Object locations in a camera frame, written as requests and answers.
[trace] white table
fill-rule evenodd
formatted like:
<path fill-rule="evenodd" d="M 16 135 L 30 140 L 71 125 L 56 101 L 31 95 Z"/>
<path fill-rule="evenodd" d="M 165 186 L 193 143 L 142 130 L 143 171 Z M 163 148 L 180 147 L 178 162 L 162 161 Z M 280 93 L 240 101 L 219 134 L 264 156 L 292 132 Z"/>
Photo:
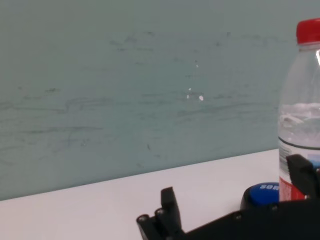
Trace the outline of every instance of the white table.
<path fill-rule="evenodd" d="M 119 178 L 0 202 L 1 240 L 141 240 L 136 218 L 153 215 L 173 186 L 187 232 L 239 209 L 246 188 L 278 181 L 278 151 Z"/>

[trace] water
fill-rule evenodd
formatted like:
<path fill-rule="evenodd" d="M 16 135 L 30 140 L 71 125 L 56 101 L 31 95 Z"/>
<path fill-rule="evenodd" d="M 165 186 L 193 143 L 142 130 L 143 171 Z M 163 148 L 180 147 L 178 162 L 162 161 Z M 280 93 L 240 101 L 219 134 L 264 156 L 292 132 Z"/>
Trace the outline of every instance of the water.
<path fill-rule="evenodd" d="M 279 137 L 303 147 L 320 147 L 320 103 L 282 105 L 279 110 Z"/>

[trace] teal wall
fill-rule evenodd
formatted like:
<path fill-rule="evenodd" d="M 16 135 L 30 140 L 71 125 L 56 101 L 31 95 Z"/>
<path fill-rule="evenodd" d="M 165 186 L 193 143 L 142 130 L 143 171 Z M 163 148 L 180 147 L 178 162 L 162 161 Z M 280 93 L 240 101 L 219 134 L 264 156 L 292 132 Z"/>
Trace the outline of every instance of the teal wall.
<path fill-rule="evenodd" d="M 2 0 L 0 199 L 276 148 L 295 27 L 319 8 Z"/>

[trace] red bottle cap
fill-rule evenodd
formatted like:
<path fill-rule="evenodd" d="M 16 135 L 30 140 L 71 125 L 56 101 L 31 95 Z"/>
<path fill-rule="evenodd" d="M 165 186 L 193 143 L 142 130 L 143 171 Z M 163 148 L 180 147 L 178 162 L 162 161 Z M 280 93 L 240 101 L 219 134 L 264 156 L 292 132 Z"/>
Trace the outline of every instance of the red bottle cap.
<path fill-rule="evenodd" d="M 296 26 L 298 44 L 320 42 L 320 18 L 304 20 Z"/>

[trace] plastic water bottle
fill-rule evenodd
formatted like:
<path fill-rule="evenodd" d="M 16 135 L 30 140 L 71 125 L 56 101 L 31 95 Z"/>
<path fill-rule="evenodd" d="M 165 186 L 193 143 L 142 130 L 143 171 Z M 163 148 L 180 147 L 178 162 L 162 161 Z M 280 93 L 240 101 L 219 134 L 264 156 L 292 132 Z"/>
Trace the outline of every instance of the plastic water bottle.
<path fill-rule="evenodd" d="M 298 54 L 288 72 L 278 113 L 280 201 L 304 199 L 292 185 L 286 156 L 320 166 L 320 18 L 299 22 Z"/>

